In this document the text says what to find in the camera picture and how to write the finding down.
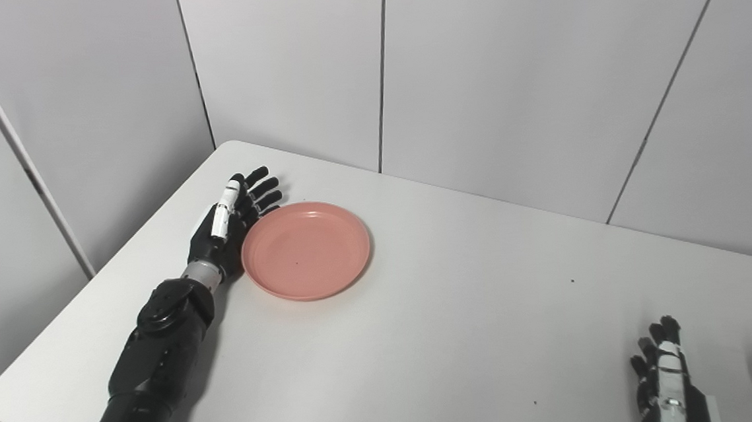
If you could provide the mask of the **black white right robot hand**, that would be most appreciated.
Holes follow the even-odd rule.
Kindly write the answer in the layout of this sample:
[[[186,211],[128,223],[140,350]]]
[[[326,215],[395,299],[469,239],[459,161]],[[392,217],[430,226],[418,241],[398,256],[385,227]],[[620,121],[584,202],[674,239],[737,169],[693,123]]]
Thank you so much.
[[[629,359],[638,377],[635,401],[641,422],[718,422],[710,398],[693,384],[681,346],[681,326],[671,315],[650,324],[640,353]]]

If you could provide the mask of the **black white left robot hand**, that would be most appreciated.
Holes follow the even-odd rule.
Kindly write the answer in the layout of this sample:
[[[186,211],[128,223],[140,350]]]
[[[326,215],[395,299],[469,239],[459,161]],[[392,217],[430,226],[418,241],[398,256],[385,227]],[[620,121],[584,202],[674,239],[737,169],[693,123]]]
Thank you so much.
[[[189,243],[189,263],[207,262],[219,270],[221,281],[244,272],[243,242],[262,217],[281,206],[279,179],[261,166],[249,175],[234,174],[219,200],[207,211]]]

